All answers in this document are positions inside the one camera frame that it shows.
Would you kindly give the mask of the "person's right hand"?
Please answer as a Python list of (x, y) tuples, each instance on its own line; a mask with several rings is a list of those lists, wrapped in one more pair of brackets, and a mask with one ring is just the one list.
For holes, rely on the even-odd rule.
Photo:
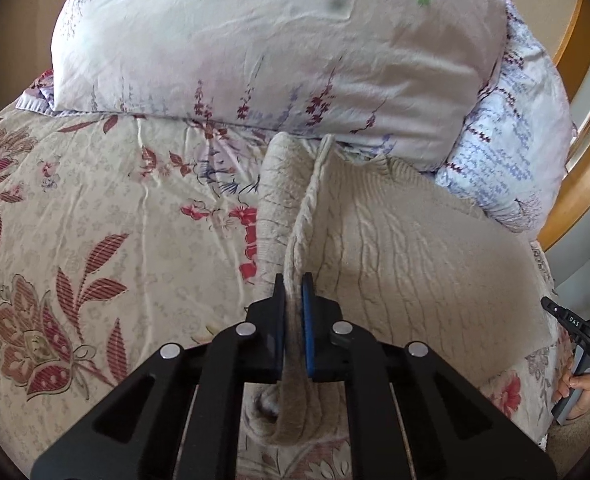
[(560, 399), (567, 399), (576, 392), (579, 392), (579, 398), (568, 412), (567, 420), (574, 420), (590, 411), (590, 374), (575, 376), (566, 368), (558, 381), (552, 401), (556, 403)]

